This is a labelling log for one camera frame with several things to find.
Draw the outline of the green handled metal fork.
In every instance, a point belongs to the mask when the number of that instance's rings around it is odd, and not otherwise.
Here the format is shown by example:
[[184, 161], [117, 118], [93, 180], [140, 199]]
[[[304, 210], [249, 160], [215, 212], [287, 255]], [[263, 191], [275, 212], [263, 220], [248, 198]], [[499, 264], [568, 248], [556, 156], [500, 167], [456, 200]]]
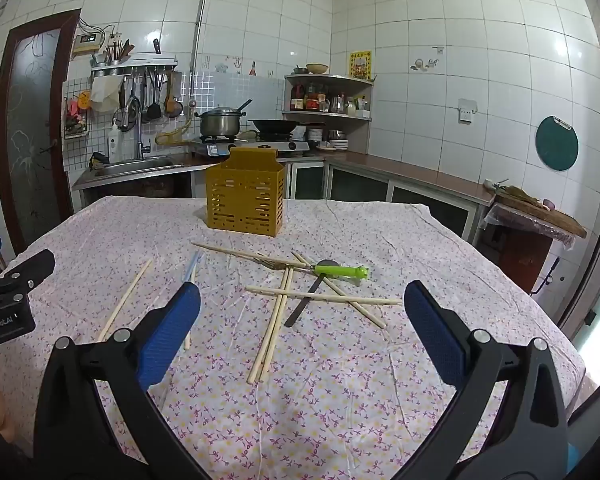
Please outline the green handled metal fork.
[[263, 264], [271, 270], [286, 270], [286, 269], [298, 269], [311, 271], [317, 274], [325, 274], [329, 276], [342, 276], [343, 278], [357, 278], [358, 280], [365, 280], [368, 278], [370, 271], [364, 268], [364, 266], [336, 266], [336, 264], [309, 264], [302, 262], [285, 262], [277, 261], [273, 259], [265, 258], [254, 258], [254, 262]]

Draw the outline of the wooden chopstick horizontal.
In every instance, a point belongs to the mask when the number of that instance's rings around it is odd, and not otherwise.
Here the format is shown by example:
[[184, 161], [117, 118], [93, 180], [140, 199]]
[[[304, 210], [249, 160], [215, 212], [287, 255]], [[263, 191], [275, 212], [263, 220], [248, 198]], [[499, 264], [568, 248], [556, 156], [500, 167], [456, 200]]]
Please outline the wooden chopstick horizontal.
[[[246, 286], [245, 290], [247, 292], [253, 292], [254, 294], [268, 296], [280, 296], [284, 292], [283, 289], [279, 288], [267, 288], [252, 285]], [[378, 306], [394, 306], [395, 304], [400, 304], [402, 302], [402, 299], [400, 298], [355, 297], [340, 294], [326, 295], [318, 294], [317, 292], [297, 292], [296, 290], [290, 290], [287, 292], [287, 296], [290, 298], [310, 298], [325, 302], [339, 302], [340, 304], [352, 304], [352, 302], [356, 302], [357, 304], [377, 304]]]

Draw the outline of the long wooden chopstick top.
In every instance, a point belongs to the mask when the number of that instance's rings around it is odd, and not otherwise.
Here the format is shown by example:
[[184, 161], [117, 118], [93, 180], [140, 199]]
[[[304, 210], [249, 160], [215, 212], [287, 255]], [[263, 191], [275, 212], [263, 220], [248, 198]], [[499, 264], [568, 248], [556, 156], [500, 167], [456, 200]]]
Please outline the long wooden chopstick top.
[[223, 247], [215, 247], [207, 244], [199, 244], [195, 243], [196, 247], [210, 250], [210, 252], [218, 252], [219, 254], [225, 254], [230, 256], [235, 256], [237, 258], [242, 258], [246, 260], [253, 261], [255, 263], [262, 264], [262, 266], [266, 266], [270, 269], [285, 269], [285, 268], [295, 268], [295, 269], [303, 269], [309, 270], [311, 266], [309, 263], [303, 263], [301, 261], [296, 260], [284, 260], [272, 258], [264, 255], [252, 254], [251, 252], [241, 252], [240, 250], [227, 249]]

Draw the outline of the wooden chopstick diagonal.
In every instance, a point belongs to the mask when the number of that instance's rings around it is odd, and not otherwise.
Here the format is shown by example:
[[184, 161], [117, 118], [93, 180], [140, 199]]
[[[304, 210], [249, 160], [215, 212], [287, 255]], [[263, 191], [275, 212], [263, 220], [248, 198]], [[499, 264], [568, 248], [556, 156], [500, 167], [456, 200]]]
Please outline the wooden chopstick diagonal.
[[[295, 252], [294, 256], [296, 257], [296, 259], [298, 261], [301, 261], [303, 263], [313, 264], [313, 263], [310, 263], [305, 258], [303, 258], [302, 255], [298, 254], [298, 252]], [[332, 260], [322, 260], [319, 263], [336, 264], [336, 266], [338, 266], [338, 264], [336, 262], [333, 262]], [[311, 288], [309, 289], [309, 292], [316, 292], [317, 289], [320, 287], [321, 284], [326, 284], [334, 292], [334, 295], [340, 294], [340, 295], [351, 296], [347, 292], [344, 292], [332, 280], [332, 278], [342, 278], [342, 276], [329, 276], [329, 275], [317, 274], [317, 273], [313, 273], [313, 274], [316, 275], [316, 279], [315, 279], [314, 283], [312, 284]], [[301, 315], [301, 313], [303, 312], [303, 310], [306, 308], [306, 306], [309, 304], [309, 302], [311, 300], [313, 300], [313, 299], [310, 299], [310, 298], [300, 298], [300, 302], [298, 303], [298, 306], [291, 312], [291, 315], [289, 315], [289, 318], [286, 319], [285, 325], [287, 327], [291, 327], [291, 326], [294, 325], [295, 322], [297, 322], [299, 316]], [[370, 312], [369, 310], [367, 310], [366, 308], [364, 308], [364, 304], [357, 304], [356, 302], [352, 302], [352, 304], [350, 304], [350, 306], [354, 307], [355, 310], [358, 311], [358, 313], [361, 313], [368, 320], [370, 320], [370, 322], [372, 322], [376, 326], [378, 326], [381, 330], [384, 330], [386, 328], [386, 323], [382, 322], [380, 318], [378, 318], [372, 312]]]

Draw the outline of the light blue plastic spoon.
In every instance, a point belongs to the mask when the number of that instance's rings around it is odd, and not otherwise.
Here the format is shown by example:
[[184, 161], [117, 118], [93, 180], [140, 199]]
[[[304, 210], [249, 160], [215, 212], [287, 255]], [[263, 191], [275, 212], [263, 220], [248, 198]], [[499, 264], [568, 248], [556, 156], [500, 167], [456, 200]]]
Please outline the light blue plastic spoon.
[[201, 252], [197, 250], [190, 259], [189, 264], [184, 272], [183, 282], [193, 283], [195, 281], [196, 269], [201, 258]]

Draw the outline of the white soap bottle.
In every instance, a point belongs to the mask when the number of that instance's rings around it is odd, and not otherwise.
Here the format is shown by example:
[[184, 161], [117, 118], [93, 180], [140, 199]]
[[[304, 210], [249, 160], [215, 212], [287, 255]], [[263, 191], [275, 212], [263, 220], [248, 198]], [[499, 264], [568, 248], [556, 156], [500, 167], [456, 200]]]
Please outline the white soap bottle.
[[116, 122], [112, 122], [111, 129], [108, 133], [108, 159], [111, 165], [118, 164], [122, 161], [121, 148], [121, 131]]

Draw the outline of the floral pink tablecloth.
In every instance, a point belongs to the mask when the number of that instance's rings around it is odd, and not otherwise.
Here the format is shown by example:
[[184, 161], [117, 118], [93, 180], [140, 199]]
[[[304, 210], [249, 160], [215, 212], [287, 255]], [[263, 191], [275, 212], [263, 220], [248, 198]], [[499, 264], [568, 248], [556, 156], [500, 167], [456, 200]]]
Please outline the floral pink tablecloth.
[[20, 438], [33, 436], [38, 390], [54, 342], [94, 341], [148, 260], [110, 330], [134, 326], [183, 284], [193, 254], [202, 311], [188, 351], [151, 393], [187, 451], [217, 479], [388, 479], [415, 452], [453, 389], [430, 362], [402, 302], [366, 309], [311, 302], [278, 335], [268, 378], [247, 382], [279, 273], [195, 243], [311, 262], [365, 266], [363, 281], [336, 281], [351, 296], [400, 298], [414, 280], [441, 307], [496, 340], [541, 337], [566, 401], [585, 366], [542, 308], [422, 205], [290, 200], [274, 236], [210, 229], [203, 200], [108, 196], [32, 245], [50, 250], [53, 274], [30, 296], [35, 330], [0, 346], [0, 389]]

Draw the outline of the yellow slotted utensil holder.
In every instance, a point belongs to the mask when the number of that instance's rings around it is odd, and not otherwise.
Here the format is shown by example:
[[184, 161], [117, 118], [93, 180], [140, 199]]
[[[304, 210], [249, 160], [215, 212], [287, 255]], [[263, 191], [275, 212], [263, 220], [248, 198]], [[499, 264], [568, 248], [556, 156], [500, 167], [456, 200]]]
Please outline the yellow slotted utensil holder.
[[207, 223], [217, 230], [276, 236], [283, 224], [285, 168], [274, 148], [232, 148], [206, 169]]

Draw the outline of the steel cooking pot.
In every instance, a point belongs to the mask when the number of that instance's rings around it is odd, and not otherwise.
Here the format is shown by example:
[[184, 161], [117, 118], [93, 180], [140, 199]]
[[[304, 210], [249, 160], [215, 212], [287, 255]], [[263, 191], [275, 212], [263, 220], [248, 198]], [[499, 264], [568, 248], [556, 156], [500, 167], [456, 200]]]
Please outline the steel cooking pot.
[[240, 131], [240, 118], [245, 116], [245, 108], [251, 102], [252, 99], [248, 99], [237, 108], [217, 106], [202, 114], [195, 113], [195, 117], [200, 120], [200, 136], [204, 139], [218, 136], [234, 138]]

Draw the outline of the green round cutting board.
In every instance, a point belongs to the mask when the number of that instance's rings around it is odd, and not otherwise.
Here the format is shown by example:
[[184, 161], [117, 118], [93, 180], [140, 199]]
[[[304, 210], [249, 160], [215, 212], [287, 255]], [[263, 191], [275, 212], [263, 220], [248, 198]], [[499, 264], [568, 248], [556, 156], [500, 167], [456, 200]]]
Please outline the green round cutting board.
[[578, 159], [579, 148], [579, 139], [573, 126], [556, 116], [545, 117], [536, 129], [536, 154], [550, 169], [570, 169]]

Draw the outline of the black wok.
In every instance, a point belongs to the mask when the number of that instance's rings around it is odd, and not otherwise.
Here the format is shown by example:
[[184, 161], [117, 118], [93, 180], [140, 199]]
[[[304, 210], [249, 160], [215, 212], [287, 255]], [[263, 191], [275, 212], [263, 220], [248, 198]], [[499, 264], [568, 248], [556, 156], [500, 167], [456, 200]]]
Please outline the black wok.
[[299, 125], [295, 120], [286, 119], [253, 119], [251, 123], [261, 141], [287, 141]]

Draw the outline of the wall utensil rack shelf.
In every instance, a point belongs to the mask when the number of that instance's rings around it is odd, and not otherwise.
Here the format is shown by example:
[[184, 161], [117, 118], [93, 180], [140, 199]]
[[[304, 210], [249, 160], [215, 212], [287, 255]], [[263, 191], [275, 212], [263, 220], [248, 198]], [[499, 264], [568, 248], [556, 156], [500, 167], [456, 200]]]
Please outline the wall utensil rack shelf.
[[173, 70], [178, 66], [175, 56], [165, 54], [140, 53], [138, 55], [126, 56], [121, 61], [96, 63], [91, 72], [94, 77], [127, 75], [133, 70], [142, 68], [158, 68], [158, 70]]

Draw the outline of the vertical wall pipe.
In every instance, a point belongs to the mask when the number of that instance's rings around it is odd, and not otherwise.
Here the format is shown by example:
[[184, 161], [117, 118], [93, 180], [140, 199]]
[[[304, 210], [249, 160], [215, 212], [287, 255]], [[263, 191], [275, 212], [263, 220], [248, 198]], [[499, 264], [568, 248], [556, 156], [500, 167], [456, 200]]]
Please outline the vertical wall pipe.
[[195, 80], [197, 73], [197, 58], [200, 44], [200, 34], [202, 29], [202, 21], [204, 20], [204, 8], [207, 0], [198, 0], [198, 8], [196, 20], [194, 21], [194, 36], [192, 43], [192, 54], [190, 55], [189, 72], [188, 72], [188, 97], [187, 110], [193, 113], [195, 108]]

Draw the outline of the white wall socket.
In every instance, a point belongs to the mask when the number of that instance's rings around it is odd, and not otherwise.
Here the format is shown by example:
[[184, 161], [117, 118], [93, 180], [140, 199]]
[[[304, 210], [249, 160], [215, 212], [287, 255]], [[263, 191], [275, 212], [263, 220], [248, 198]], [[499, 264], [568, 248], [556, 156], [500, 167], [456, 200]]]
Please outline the white wall socket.
[[478, 113], [478, 103], [474, 100], [459, 99], [457, 102], [458, 122], [469, 125], [474, 121]]

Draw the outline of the corner wall shelf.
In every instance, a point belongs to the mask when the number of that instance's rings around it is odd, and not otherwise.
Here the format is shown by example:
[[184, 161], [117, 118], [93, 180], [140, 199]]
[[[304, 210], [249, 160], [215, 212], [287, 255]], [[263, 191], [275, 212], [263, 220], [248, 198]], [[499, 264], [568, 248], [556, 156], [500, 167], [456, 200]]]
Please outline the corner wall shelf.
[[348, 150], [366, 153], [370, 142], [374, 83], [332, 74], [290, 74], [285, 77], [283, 118], [323, 128], [326, 139], [339, 130]]

